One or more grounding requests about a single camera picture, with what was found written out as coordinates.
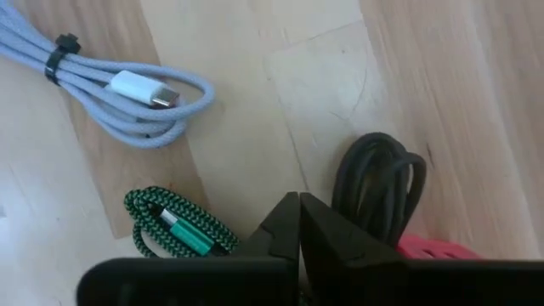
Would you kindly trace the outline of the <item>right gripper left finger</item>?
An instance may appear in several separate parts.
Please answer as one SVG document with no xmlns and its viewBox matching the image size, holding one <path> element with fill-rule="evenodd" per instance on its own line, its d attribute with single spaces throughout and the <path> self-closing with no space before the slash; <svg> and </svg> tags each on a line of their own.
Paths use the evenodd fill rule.
<svg viewBox="0 0 544 306">
<path fill-rule="evenodd" d="M 301 203 L 288 192 L 231 253 L 244 263 L 241 305 L 298 305 Z"/>
</svg>

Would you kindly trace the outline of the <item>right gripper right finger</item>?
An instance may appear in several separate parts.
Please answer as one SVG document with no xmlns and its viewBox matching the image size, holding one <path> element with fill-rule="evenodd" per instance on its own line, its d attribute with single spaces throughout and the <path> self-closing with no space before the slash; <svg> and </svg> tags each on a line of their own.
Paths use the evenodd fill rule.
<svg viewBox="0 0 544 306">
<path fill-rule="evenodd" d="M 404 259 L 310 193 L 300 201 L 300 242 L 315 304 L 401 305 Z"/>
</svg>

